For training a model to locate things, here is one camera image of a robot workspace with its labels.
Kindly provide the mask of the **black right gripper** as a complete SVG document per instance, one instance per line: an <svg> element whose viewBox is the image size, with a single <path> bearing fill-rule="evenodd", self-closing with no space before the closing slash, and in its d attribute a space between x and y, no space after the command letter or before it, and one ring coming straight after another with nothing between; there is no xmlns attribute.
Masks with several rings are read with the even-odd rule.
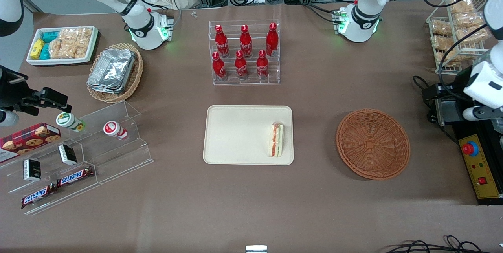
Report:
<svg viewBox="0 0 503 253"><path fill-rule="evenodd" d="M55 108L65 113L72 111L68 104L68 96L52 88L42 88L33 93L39 101L22 101L30 95L27 84L28 76L14 70L0 67L0 107L12 112L15 105L19 105L24 113L38 113L39 108Z"/></svg>

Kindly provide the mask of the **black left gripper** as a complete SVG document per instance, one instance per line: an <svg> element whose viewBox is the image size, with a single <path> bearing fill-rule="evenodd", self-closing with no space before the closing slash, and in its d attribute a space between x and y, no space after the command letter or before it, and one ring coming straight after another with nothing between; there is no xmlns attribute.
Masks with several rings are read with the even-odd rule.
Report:
<svg viewBox="0 0 503 253"><path fill-rule="evenodd" d="M473 66L464 68L455 76L454 81L452 82L454 92L460 97L469 98L469 96L464 92L464 88L470 84L472 69ZM440 83L433 84L422 89L422 101L424 103L430 103L436 99L452 100L452 94L449 93Z"/></svg>

